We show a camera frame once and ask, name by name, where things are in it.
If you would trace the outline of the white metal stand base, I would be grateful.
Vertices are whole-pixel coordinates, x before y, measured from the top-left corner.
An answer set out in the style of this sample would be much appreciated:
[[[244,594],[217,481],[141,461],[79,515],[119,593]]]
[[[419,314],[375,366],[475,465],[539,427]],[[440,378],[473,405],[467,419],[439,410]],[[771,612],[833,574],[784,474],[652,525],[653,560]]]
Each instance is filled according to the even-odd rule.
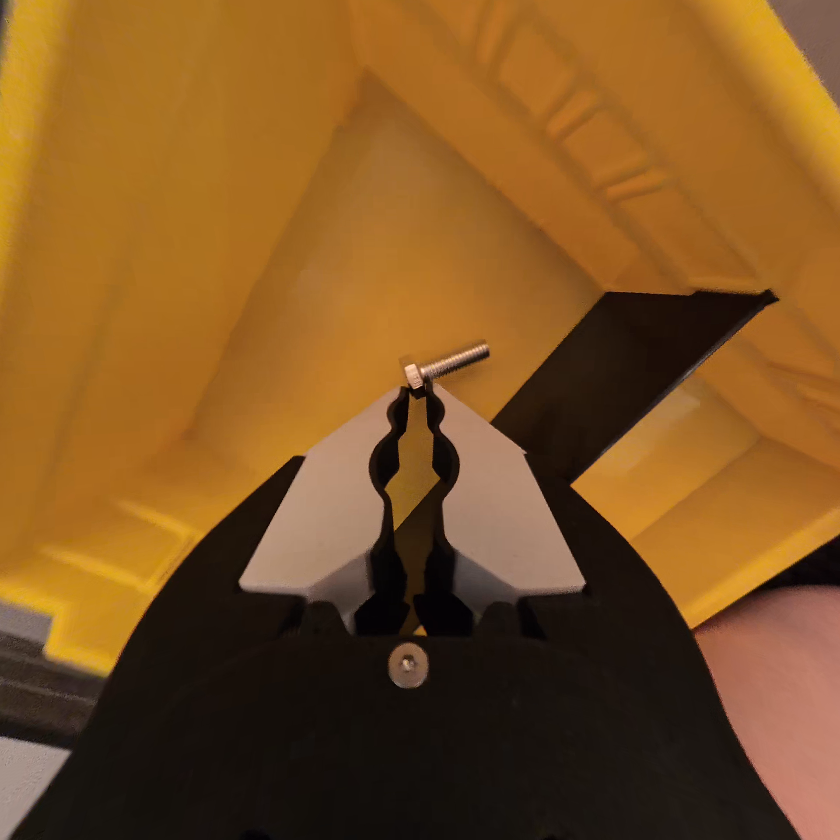
[[[67,761],[70,751],[1,737],[1,838],[8,839]]]

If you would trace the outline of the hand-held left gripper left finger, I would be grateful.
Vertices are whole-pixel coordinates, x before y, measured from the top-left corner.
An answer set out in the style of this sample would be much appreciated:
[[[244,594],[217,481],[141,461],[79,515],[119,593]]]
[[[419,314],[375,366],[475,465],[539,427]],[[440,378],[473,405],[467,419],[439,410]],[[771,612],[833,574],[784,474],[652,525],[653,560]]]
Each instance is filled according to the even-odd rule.
[[[393,388],[306,452],[238,580],[243,592],[329,603],[358,633],[377,588],[375,553],[393,536],[385,486],[399,469],[410,400]]]

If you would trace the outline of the person's left forearm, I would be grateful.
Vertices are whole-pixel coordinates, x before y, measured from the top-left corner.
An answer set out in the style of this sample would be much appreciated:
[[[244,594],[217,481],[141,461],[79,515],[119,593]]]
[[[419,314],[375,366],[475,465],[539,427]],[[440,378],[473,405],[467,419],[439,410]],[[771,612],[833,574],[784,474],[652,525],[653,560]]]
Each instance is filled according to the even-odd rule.
[[[695,638],[762,782],[800,838],[839,838],[839,590],[764,591]]]

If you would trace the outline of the silver hex bolt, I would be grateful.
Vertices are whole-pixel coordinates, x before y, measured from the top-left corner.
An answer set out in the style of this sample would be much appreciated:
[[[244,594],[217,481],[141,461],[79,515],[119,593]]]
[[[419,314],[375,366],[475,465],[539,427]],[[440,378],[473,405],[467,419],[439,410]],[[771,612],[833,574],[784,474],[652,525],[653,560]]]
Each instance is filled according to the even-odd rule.
[[[487,341],[481,340],[440,354],[430,360],[416,360],[412,356],[405,355],[399,359],[398,363],[405,387],[411,394],[419,396],[424,393],[428,383],[487,360],[489,357],[490,346]]]

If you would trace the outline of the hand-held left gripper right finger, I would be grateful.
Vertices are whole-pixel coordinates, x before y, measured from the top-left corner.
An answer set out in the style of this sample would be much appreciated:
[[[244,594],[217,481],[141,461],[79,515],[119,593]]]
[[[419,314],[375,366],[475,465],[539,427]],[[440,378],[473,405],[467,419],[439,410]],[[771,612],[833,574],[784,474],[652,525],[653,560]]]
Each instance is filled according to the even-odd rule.
[[[495,604],[578,595],[585,577],[524,450],[436,384],[425,387],[440,487],[423,590],[429,636],[468,636]]]

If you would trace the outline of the yellow bin with black divider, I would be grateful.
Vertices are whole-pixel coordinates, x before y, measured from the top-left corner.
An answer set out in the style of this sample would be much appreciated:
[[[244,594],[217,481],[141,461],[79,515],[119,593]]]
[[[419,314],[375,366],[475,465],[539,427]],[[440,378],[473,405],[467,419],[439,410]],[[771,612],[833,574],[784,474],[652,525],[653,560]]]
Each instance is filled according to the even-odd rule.
[[[492,418],[608,291],[778,298],[576,482],[690,626],[838,535],[838,111],[768,2],[9,2],[2,600],[105,676],[424,361]]]

